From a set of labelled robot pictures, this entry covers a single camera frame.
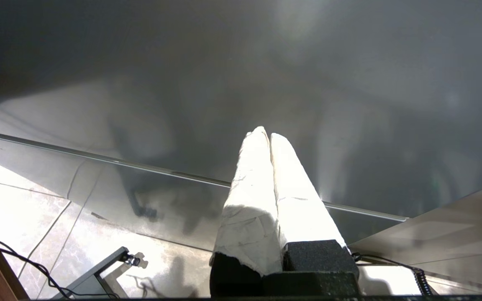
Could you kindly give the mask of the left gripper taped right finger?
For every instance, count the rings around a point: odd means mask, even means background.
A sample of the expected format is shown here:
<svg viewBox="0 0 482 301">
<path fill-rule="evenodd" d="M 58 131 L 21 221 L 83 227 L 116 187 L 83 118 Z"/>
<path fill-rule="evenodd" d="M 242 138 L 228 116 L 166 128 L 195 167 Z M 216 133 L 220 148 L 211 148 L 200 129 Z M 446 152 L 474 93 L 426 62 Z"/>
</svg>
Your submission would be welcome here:
<svg viewBox="0 0 482 301">
<path fill-rule="evenodd" d="M 357 296 L 359 269 L 289 140 L 270 140 L 282 271 L 263 278 L 267 296 Z"/>
</svg>

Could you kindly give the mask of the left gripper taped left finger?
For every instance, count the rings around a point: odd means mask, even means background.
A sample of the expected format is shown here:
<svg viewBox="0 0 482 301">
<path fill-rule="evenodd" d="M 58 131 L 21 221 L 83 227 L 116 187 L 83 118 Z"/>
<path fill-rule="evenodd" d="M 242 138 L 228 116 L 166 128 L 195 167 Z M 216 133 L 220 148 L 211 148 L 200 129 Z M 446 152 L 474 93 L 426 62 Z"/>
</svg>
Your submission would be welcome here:
<svg viewBox="0 0 482 301">
<path fill-rule="evenodd" d="M 270 141 L 264 127 L 243 139 L 210 258 L 212 297 L 261 296 L 283 271 Z"/>
</svg>

